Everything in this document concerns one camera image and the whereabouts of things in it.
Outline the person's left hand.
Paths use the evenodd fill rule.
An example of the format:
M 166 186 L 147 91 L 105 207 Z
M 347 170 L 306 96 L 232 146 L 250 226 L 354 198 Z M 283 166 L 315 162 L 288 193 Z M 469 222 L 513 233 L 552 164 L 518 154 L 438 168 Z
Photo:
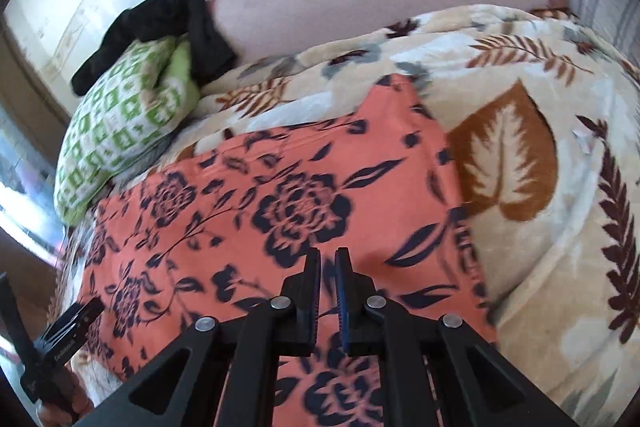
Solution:
M 73 395 L 70 400 L 70 404 L 72 405 L 72 409 L 75 414 L 79 418 L 82 418 L 93 411 L 93 402 L 86 394 L 85 388 L 82 387 L 77 375 L 71 371 L 66 371 L 66 374 L 70 377 L 70 381 L 73 383 Z M 43 427 L 73 426 L 75 424 L 70 413 L 49 402 L 40 401 L 38 403 L 37 415 L 38 421 Z

